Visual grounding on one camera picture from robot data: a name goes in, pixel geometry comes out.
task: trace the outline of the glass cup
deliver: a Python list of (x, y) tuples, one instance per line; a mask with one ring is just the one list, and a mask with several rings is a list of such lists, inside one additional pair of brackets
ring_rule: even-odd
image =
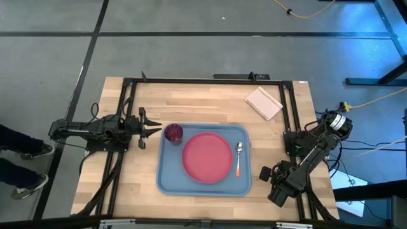
[(178, 124), (170, 124), (164, 130), (165, 138), (170, 141), (174, 146), (178, 146), (183, 141), (184, 130)]

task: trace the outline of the wooden table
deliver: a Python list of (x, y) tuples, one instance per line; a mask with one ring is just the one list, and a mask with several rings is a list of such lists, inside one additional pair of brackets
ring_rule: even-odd
[[(114, 114), (120, 96), (123, 78), (106, 78), (100, 98), (99, 116)], [(294, 81), (294, 92), (300, 123), (315, 121), (314, 106), (306, 81)], [(288, 160), (282, 133), (285, 130), (282, 111), (270, 121), (265, 121), (244, 98), (256, 85), (204, 85), (176, 83), (138, 83), (133, 114), (143, 106), (150, 120), (163, 127), (169, 123), (232, 123), (243, 126), (249, 133), (252, 186), (245, 197), (193, 197), (161, 193), (156, 186), (158, 147), (161, 131), (146, 139), (146, 149), (137, 147), (138, 137), (130, 142), (125, 153), (118, 187), (115, 217), (133, 218), (183, 218), (230, 220), (287, 220), (297, 221), (296, 202), (288, 198), (282, 208), (266, 197), (271, 184), (258, 179), (262, 166), (272, 167), (281, 160)], [(262, 86), (270, 95), (280, 100), (279, 88)], [(291, 126), (294, 120), (288, 92), (287, 106)], [(102, 179), (106, 152), (88, 158), (82, 169), (72, 213), (85, 206), (97, 191)], [(320, 163), (311, 173), (312, 187), (328, 211), (338, 218), (335, 198), (328, 169)], [(104, 208), (107, 211), (109, 190)], [(309, 218), (308, 201), (303, 195), (306, 216)]]

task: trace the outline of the person's leg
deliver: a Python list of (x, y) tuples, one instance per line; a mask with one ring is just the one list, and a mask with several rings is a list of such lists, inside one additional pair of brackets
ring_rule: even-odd
[(48, 182), (48, 176), (38, 174), (0, 158), (0, 182), (16, 186), (11, 197), (20, 200), (29, 197)]
[(44, 141), (32, 138), (3, 125), (0, 125), (0, 148), (22, 153), (23, 159), (32, 159), (53, 153), (54, 147)]

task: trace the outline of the gray floor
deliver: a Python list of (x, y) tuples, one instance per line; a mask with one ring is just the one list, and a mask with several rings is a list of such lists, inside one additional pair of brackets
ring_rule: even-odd
[[(303, 15), (327, 4), (281, 1)], [(392, 1), (380, 3), (406, 47), (406, 24)], [(101, 6), (101, 0), (0, 0), (0, 31), (93, 31)], [(280, 6), (266, 0), (110, 0), (102, 31), (385, 32), (386, 28), (375, 7), (365, 3), (335, 3), (319, 16), (304, 20), (288, 17)], [(89, 41), (0, 38), (0, 123), (50, 142), (48, 128), (66, 113)], [(315, 109), (322, 111), (335, 109), (341, 101), (358, 105), (398, 90), (348, 87), (343, 80), (379, 78), (401, 61), (389, 39), (99, 38), (74, 119), (90, 118), (90, 106), (99, 101), (106, 76), (140, 77), (141, 71), (148, 77), (194, 78), (210, 78), (214, 73), (268, 73), (276, 80), (309, 81)], [(350, 140), (377, 143), (402, 137), (405, 98), (406, 94), (399, 94), (352, 110), (347, 115), (354, 121)], [(70, 141), (84, 144), (78, 139)], [(349, 159), (361, 152), (343, 152), (350, 174), (373, 183), (406, 179), (405, 153), (381, 151)], [(50, 163), (49, 159), (21, 162), (12, 152), (1, 156), (38, 172), (45, 172)], [(80, 149), (65, 148), (45, 217), (69, 215), (82, 158)], [(0, 184), (0, 221), (29, 219), (38, 195), (16, 202), (10, 198), (12, 189)], [(375, 214), (385, 216), (383, 203), (368, 205)], [(367, 210), (363, 219), (343, 212), (341, 217), (359, 223), (374, 219)], [(372, 223), (383, 222), (375, 219)]]

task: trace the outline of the red plate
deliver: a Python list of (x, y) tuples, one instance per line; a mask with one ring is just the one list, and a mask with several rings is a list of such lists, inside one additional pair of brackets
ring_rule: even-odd
[(215, 133), (201, 133), (185, 144), (182, 163), (195, 181), (212, 184), (222, 180), (231, 169), (233, 155), (229, 143)]

